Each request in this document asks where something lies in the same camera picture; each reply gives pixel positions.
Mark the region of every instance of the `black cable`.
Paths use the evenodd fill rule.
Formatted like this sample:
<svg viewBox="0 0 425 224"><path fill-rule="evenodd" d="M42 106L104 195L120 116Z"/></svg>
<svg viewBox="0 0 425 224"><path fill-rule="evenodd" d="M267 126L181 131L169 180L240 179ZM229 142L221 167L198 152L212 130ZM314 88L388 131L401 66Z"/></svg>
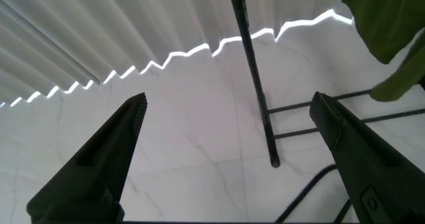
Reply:
<svg viewBox="0 0 425 224"><path fill-rule="evenodd" d="M348 210L350 210L350 207L351 207L351 201L350 199L348 199L347 202L344 204L343 208L339 211L337 218L335 218L335 220L333 221L333 224L342 223Z"/></svg>
<svg viewBox="0 0 425 224"><path fill-rule="evenodd" d="M291 214L291 212L298 206L298 204L303 200L303 198L309 193L309 191L316 185L316 183L323 178L330 171L337 169L335 164L323 168L313 179L306 185L306 187L298 194L298 196L292 201L289 207L280 215L280 217L275 221L275 223L283 223L286 218Z"/></svg>

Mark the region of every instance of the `black metal rack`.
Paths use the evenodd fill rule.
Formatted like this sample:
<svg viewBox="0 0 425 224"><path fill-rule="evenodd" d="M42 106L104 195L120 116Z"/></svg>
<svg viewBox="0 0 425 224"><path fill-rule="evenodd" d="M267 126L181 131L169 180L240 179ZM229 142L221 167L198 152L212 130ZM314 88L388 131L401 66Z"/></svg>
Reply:
<svg viewBox="0 0 425 224"><path fill-rule="evenodd" d="M314 132L317 132L317 128L311 128L311 129L300 130L295 132L288 132L285 134L274 135L273 127L270 121L270 114L283 112L286 110L293 110L293 109L301 108L301 107L306 107L306 106L309 106L311 102L303 102L300 104L294 104L290 106L284 106L281 108L274 108L274 109L268 110L266 98L264 96L262 85L261 85L260 75L258 74L254 48L252 46L252 40L250 36L250 29L249 29L249 22L248 22L248 13L246 12L245 0L232 0L232 6L233 6L234 14L236 16L236 20L238 22L238 28L239 28L240 36L242 37L242 43L244 45L244 50L245 50L246 58L248 60L248 65L250 67L252 80L254 81L255 91L257 93L258 105L260 107L261 118L264 125L264 132L266 134L266 139L267 139L268 152L270 155L270 163L274 168L278 168L280 166L280 158L279 158L278 150L276 148L276 139L314 133ZM371 90L362 90L358 92L342 94L339 96L335 96L334 98L337 100L342 100L345 98L352 98L356 96L365 95L365 94L368 94L370 91ZM363 120L363 122L364 123L378 122L383 120L390 120L393 118L401 118L401 117L424 114L424 113L425 113L425 108L422 108L422 109L412 110L407 112L399 112L396 114L377 116L374 118L366 118Z"/></svg>

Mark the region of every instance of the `curtain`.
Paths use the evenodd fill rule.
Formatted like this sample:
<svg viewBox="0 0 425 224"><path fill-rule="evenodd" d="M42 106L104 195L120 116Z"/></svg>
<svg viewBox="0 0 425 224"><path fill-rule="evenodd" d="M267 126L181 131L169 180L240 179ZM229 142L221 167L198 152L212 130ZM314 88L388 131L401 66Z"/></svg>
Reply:
<svg viewBox="0 0 425 224"><path fill-rule="evenodd" d="M285 22L338 13L341 4L246 3L252 33L269 28L275 37ZM163 68L173 55L214 54L220 41L239 36L230 0L0 0L0 10L0 104Z"/></svg>

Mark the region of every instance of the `floor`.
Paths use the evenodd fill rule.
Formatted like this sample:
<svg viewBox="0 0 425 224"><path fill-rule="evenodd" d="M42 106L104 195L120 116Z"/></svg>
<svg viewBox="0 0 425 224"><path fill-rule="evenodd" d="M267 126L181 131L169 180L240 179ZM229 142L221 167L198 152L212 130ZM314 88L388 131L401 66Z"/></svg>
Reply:
<svg viewBox="0 0 425 224"><path fill-rule="evenodd" d="M254 40L269 108L371 88L402 56L379 64L352 27L326 20L293 28L275 43ZM174 58L165 70L114 77L89 90L57 93L0 110L0 222L30 223L28 200L130 96L145 92L148 109L121 204L125 220L274 221L333 158L319 134L278 140L271 167L254 86L241 43ZM421 108L415 86L402 99L368 96L342 102L360 118ZM308 108L272 115L274 133L314 127ZM425 115L371 124L425 170ZM339 173L326 175L288 221L330 222L348 199ZM346 221L356 221L349 212Z"/></svg>

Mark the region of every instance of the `green cloth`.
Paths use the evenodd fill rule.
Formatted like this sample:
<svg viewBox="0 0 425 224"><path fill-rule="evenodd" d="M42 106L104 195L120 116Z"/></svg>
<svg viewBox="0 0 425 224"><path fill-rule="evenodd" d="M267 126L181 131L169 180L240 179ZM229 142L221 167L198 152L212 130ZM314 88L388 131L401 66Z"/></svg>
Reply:
<svg viewBox="0 0 425 224"><path fill-rule="evenodd" d="M425 0L342 0L371 54L388 64L425 27ZM400 98L425 75L425 36L420 35L398 70L373 88L377 101Z"/></svg>

